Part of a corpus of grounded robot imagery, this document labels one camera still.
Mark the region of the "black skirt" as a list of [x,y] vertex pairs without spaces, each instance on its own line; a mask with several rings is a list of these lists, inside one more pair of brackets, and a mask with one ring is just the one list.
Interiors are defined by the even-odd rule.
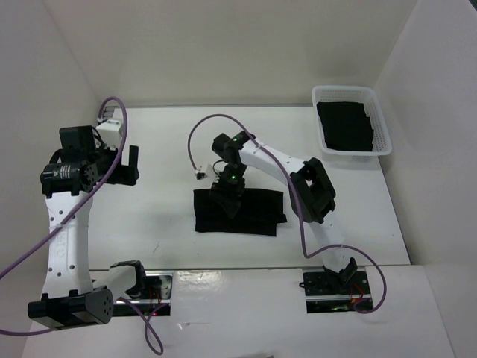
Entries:
[[244,191],[241,207],[232,218],[209,197],[208,189],[194,193],[195,230],[198,233],[241,233],[277,235],[277,225],[287,222],[284,194],[269,189],[250,188]]

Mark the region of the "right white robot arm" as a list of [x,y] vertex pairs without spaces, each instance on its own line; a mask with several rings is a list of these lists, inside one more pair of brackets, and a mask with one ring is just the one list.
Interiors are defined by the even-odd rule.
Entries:
[[353,283],[358,270],[356,260],[346,249],[334,211],[336,191],[322,162],[313,157],[301,160],[278,151],[242,131],[233,137],[220,134],[212,142],[212,151],[225,162],[212,184],[209,197],[232,219],[242,208],[245,193],[244,174],[250,167],[284,183],[291,208],[297,216],[300,246],[307,259],[323,254],[326,284],[342,293]]

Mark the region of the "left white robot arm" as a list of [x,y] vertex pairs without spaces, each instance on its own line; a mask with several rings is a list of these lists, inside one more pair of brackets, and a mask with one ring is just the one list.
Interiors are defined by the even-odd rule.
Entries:
[[92,197],[106,183],[136,185],[138,147],[121,164],[126,129],[118,120],[61,128],[59,135],[61,147],[40,175],[52,235],[48,269],[40,299],[28,304],[28,317],[52,330],[107,324],[124,293],[139,298],[148,291],[138,260],[113,264],[102,281],[89,272]]

